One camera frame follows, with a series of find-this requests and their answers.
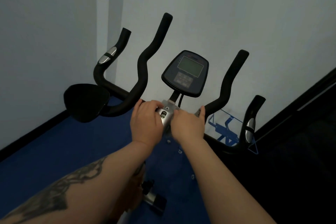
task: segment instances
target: blue mat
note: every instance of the blue mat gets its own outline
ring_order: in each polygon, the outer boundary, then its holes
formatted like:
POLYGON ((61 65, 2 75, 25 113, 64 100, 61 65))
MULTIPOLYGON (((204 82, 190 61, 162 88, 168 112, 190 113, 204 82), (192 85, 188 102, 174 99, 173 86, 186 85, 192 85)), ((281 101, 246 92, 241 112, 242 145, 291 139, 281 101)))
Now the blue mat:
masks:
MULTIPOLYGON (((0 162, 0 218, 64 175, 130 143, 131 112, 86 124, 67 118, 0 162)), ((129 223, 210 223, 186 155, 167 139, 146 160, 146 178, 154 179, 153 192, 167 199, 166 210, 159 217, 142 202, 129 223)))

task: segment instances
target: exercise bike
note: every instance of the exercise bike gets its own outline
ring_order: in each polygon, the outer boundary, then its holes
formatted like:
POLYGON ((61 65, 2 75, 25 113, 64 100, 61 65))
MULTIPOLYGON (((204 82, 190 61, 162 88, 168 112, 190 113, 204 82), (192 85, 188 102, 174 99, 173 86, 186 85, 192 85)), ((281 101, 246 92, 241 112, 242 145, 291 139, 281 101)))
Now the exercise bike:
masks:
MULTIPOLYGON (((65 91, 64 103, 70 115, 77 121, 86 123, 94 120, 98 116, 115 117, 131 110, 147 86, 147 61, 160 48, 172 19, 173 17, 168 13, 163 15, 153 41, 139 56, 137 62, 138 81, 130 92, 127 92, 104 78, 105 70, 118 58, 128 43, 131 31, 123 28, 117 43, 99 59, 94 68, 93 77, 97 85, 85 83, 75 84, 65 91), (108 102, 111 96, 117 97, 123 102, 115 106, 109 106, 108 102)), ((210 115, 222 109, 229 101, 233 80, 248 56, 249 53, 245 50, 238 52, 224 76, 219 97, 205 105, 205 121, 210 115)), ((179 53, 164 70, 161 75, 162 81, 174 90, 168 100, 162 101, 164 107, 156 110, 161 117, 165 134, 170 133, 170 121, 173 118, 174 110, 180 108, 183 96, 186 95, 196 98, 201 95, 208 76, 208 69, 209 63, 204 57, 194 52, 184 50, 179 53), (179 104, 176 105, 175 103, 180 94, 179 104)), ((204 139, 216 153, 239 154, 246 151, 252 144, 255 118, 264 102, 264 97, 256 95, 248 106, 237 144, 227 146, 207 134, 204 135, 204 139)), ((198 109, 195 115, 199 116, 199 113, 200 110, 198 109)), ((161 196, 156 197, 156 195, 150 194, 150 187, 152 185, 150 182, 146 182, 144 185, 144 191, 147 193, 145 195, 145 201, 157 212, 162 213, 165 207, 165 199, 161 196)))

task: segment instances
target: forearm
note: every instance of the forearm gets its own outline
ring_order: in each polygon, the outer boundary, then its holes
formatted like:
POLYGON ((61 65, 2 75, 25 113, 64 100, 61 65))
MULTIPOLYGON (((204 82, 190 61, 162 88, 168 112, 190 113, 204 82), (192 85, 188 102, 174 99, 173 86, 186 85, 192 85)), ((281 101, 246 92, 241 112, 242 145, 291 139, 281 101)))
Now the forearm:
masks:
POLYGON ((53 183, 0 223, 100 223, 149 154, 146 145, 132 142, 53 183))
POLYGON ((212 224, 274 223, 203 140, 181 143, 195 172, 212 224))

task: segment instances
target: tattooed arm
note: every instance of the tattooed arm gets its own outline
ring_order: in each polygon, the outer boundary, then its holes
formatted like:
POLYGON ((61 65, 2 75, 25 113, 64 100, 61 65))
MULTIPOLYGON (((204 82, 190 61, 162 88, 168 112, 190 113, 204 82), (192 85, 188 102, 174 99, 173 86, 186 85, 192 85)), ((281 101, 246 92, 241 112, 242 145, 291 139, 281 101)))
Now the tattooed arm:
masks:
POLYGON ((158 101, 137 102, 132 142, 121 150, 66 175, 8 213, 4 223, 101 223, 134 171, 161 140, 158 101))

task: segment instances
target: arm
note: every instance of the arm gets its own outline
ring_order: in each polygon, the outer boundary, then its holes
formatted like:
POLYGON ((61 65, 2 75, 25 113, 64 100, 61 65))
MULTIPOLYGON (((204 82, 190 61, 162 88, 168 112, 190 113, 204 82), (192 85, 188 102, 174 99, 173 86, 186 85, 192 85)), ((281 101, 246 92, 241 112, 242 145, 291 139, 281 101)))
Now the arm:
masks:
POLYGON ((0 223, 101 223, 162 136, 162 122, 155 112, 162 103, 141 102, 132 113, 130 144, 54 182, 0 223))
POLYGON ((204 115, 204 107, 199 118, 175 110, 171 131, 195 172, 211 223, 275 223, 204 141, 204 115))

